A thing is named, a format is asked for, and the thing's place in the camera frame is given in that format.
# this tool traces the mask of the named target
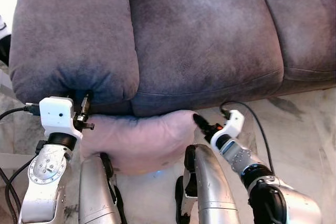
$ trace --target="pink cushion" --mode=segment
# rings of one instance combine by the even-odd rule
[[[93,131],[84,131],[81,158],[105,152],[116,173],[142,174],[174,164],[194,141],[195,112],[179,110],[163,116],[93,115]]]

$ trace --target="gray couch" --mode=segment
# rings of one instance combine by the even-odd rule
[[[336,86],[335,0],[18,0],[23,102],[94,91],[92,113],[157,115]]]

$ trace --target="marble floor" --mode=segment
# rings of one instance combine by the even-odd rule
[[[277,175],[317,201],[324,224],[336,223],[335,101],[336,89],[328,89],[248,103],[265,129]],[[21,105],[0,94],[0,111]],[[230,105],[229,108],[238,109],[246,117],[240,141],[266,161],[266,149],[251,115],[240,105]],[[218,108],[198,112],[211,123],[223,123]],[[38,117],[18,112],[0,123],[0,152],[33,154],[36,143],[41,139],[44,136]],[[199,130],[195,132],[195,142],[205,144]],[[241,223],[252,224],[253,214],[247,204],[245,188],[225,160],[219,157],[219,161],[232,189]],[[67,187],[67,224],[78,223],[78,149],[74,151],[72,171],[72,180]],[[118,175],[117,184],[123,197],[128,223],[175,223],[174,187],[176,179],[182,174],[181,158],[174,166],[155,173],[141,176]],[[14,186],[21,199],[27,182],[26,172],[15,180]],[[3,184],[0,184],[0,195],[0,224],[11,223],[4,200]],[[197,204],[193,208],[191,223],[198,223]]]

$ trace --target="fabric upholstery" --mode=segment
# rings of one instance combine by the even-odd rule
[[[10,75],[17,97],[38,102],[92,90],[92,104],[133,98],[139,84],[128,0],[18,0]]]
[[[80,142],[81,158],[105,152],[116,173],[141,174],[166,169],[178,161],[194,141],[193,111],[175,111],[164,116],[94,115]]]
[[[275,92],[283,65],[264,0],[130,0],[140,68],[135,115]]]
[[[336,84],[336,0],[266,2],[284,60],[285,84],[277,94]]]

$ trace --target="pink pillow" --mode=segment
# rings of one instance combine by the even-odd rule
[[[84,131],[81,159],[94,153],[110,156],[116,173],[142,174],[174,164],[194,141],[195,112],[179,110],[163,116],[93,115],[93,131]]]

